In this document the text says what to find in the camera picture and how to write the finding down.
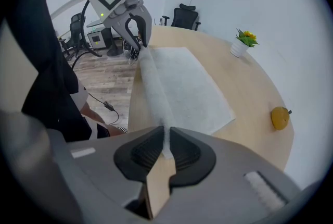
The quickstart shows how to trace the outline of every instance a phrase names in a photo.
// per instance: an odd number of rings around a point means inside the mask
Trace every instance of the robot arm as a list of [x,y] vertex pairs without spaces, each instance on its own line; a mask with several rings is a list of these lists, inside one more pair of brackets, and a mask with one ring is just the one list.
[[151,16],[143,0],[89,0],[106,28],[114,28],[134,49],[141,44],[129,30],[134,20],[141,34],[142,43],[147,47],[151,36]]

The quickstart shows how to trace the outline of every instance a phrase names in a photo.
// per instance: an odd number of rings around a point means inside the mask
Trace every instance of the white cloth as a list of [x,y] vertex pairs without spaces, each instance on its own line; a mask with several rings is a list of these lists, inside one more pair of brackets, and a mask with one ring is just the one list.
[[152,60],[145,48],[139,58],[148,105],[158,124],[212,135],[235,119],[221,90],[187,48],[150,52]]

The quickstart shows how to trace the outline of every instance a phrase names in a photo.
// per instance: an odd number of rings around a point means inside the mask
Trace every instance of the yellow flower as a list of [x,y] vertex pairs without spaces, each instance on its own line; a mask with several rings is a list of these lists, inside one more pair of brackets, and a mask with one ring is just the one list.
[[252,39],[254,39],[254,40],[257,39],[257,36],[253,35],[253,34],[252,34],[251,32],[249,32],[249,31],[244,31],[244,35],[245,35],[246,37],[250,37],[250,38],[252,38]]

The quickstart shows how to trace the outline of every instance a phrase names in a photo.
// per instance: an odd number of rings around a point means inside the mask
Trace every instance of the black office chair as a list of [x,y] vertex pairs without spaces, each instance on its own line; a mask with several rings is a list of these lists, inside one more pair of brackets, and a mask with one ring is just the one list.
[[[173,15],[173,21],[171,26],[172,27],[178,27],[183,29],[191,30],[193,28],[194,22],[197,20],[199,14],[198,12],[195,12],[196,7],[195,6],[187,6],[184,4],[179,5],[180,8],[175,8],[174,15]],[[162,16],[164,18],[164,25],[167,25],[167,21],[169,17]],[[197,21],[195,30],[198,30],[198,26],[201,24],[201,22]]]
[[81,13],[75,14],[74,16],[71,17],[71,23],[81,20]]
[[75,57],[77,57],[79,54],[80,45],[81,45],[81,40],[80,40],[81,22],[78,20],[78,21],[74,21],[74,22],[70,23],[69,29],[71,31],[71,39],[70,39],[69,43],[75,49]]

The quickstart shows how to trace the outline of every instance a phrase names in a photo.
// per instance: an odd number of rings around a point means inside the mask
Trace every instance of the round table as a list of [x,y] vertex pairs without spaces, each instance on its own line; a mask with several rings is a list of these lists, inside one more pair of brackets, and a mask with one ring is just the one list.
[[[270,163],[284,170],[292,147],[291,122],[276,131],[271,110],[285,106],[273,82],[248,54],[237,58],[230,53],[230,43],[199,31],[167,26],[153,26],[149,47],[187,47],[218,85],[235,112],[236,119],[214,136],[250,148]],[[140,64],[136,69],[129,112],[129,132],[157,126],[150,115]],[[168,180],[175,174],[173,160],[162,156],[147,176],[148,196],[153,216],[169,197]]]

